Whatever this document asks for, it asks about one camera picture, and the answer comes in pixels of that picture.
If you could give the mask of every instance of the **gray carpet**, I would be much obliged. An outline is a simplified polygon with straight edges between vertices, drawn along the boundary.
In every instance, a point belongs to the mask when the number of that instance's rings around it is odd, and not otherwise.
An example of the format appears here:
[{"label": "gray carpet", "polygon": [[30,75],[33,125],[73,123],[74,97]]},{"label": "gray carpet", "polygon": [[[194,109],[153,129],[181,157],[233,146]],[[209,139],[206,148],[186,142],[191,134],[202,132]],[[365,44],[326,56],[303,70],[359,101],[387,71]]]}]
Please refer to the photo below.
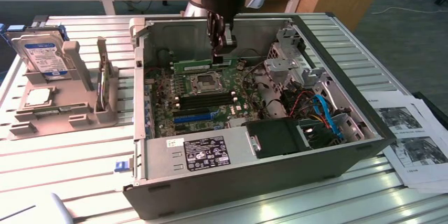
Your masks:
[{"label": "gray carpet", "polygon": [[[389,7],[403,7],[435,11],[448,9],[434,4],[435,0],[375,0],[355,35],[374,55],[411,91],[422,91],[448,114],[448,13],[423,14],[405,10],[390,10],[374,15]],[[179,13],[186,9],[186,1],[137,3],[146,14]],[[105,15],[101,2],[0,2],[0,23],[31,24],[34,17],[45,15]],[[117,2],[117,12],[129,11],[125,2]],[[14,60],[14,50],[0,40],[0,71],[9,69]]]},{"label": "gray carpet", "polygon": [[411,92],[421,91],[448,114],[448,10],[435,0],[375,0],[355,35]]}]

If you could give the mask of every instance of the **printed image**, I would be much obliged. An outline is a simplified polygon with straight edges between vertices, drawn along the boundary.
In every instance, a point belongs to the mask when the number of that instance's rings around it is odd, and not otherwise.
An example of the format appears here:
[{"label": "printed image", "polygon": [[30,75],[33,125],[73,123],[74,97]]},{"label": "printed image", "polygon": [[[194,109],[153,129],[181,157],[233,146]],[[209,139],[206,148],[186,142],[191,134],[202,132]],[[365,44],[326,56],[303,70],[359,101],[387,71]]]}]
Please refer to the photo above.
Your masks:
[{"label": "printed image", "polygon": [[448,163],[448,158],[430,137],[398,139],[391,147],[405,167]]},{"label": "printed image", "polygon": [[383,121],[393,130],[409,130],[422,128],[419,121],[406,107],[375,109]]}]

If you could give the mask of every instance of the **aluminum table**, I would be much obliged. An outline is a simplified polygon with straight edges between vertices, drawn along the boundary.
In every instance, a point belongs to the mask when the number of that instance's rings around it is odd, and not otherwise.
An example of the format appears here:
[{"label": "aluminum table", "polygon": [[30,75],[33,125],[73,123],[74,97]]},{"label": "aluminum table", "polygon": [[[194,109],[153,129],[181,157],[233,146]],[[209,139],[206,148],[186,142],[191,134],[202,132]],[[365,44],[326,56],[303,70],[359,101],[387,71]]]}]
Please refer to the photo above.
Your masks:
[{"label": "aluminum table", "polygon": [[[129,22],[138,16],[50,17],[79,41],[90,68],[99,62],[97,38],[107,38],[110,59],[121,68],[119,125],[26,140],[6,140],[27,82],[17,57],[0,89],[0,216],[10,203],[55,192],[82,223],[442,223],[448,222],[448,195],[421,194],[403,182],[381,153],[339,178],[213,206],[155,221],[139,219],[122,185],[131,173],[114,174],[117,160],[134,153],[134,48]],[[401,90],[403,85],[346,29],[327,14],[301,14],[330,54],[362,91]],[[309,50],[317,65],[321,65]]]}]

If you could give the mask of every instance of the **white cable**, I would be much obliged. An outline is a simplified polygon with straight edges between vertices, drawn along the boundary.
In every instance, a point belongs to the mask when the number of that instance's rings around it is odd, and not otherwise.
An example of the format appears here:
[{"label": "white cable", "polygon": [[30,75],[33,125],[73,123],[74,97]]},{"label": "white cable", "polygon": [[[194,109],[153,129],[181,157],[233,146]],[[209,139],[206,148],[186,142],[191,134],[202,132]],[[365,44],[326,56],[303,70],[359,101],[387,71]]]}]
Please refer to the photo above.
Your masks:
[{"label": "white cable", "polygon": [[406,8],[401,8],[401,7],[390,7],[389,9],[386,9],[385,11],[382,12],[378,12],[378,13],[373,13],[373,14],[382,14],[382,13],[386,13],[389,10],[391,9],[401,9],[401,10],[410,10],[413,12],[417,12],[417,13],[448,13],[448,10],[438,10],[435,12],[426,12],[423,10],[413,10],[413,9],[406,9]]}]

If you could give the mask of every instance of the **motherboard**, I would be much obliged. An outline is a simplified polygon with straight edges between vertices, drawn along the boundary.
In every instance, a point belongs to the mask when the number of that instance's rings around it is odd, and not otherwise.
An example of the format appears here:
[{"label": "motherboard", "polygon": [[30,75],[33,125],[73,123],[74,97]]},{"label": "motherboard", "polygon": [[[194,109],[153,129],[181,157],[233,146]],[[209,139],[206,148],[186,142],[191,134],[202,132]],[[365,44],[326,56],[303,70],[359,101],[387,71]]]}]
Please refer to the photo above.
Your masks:
[{"label": "motherboard", "polygon": [[146,112],[154,138],[239,127],[261,118],[258,84],[246,79],[253,68],[242,59],[219,65],[191,60],[150,67]]}]

